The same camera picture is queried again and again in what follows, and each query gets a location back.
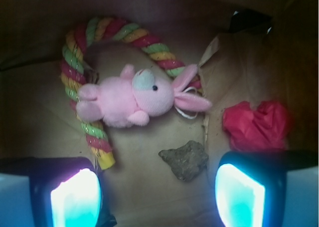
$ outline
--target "red crumpled paper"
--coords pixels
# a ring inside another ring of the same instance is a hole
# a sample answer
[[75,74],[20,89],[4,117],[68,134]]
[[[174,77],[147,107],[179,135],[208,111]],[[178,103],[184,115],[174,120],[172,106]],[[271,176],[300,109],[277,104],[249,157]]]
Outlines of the red crumpled paper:
[[243,101],[225,109],[223,116],[223,128],[236,151],[285,149],[284,138],[292,125],[287,109],[277,101],[263,101],[256,111]]

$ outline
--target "stuffed animal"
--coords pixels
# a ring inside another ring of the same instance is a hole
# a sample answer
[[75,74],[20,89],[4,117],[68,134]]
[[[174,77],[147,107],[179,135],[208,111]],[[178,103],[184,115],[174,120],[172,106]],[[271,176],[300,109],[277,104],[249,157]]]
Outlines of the stuffed animal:
[[187,111],[205,112],[211,102],[184,91],[197,73],[190,65],[172,82],[154,76],[149,69],[135,73],[127,64],[120,77],[109,77],[100,85],[86,84],[78,90],[78,116],[87,122],[102,119],[112,127],[145,126],[150,116],[160,116],[173,106]]

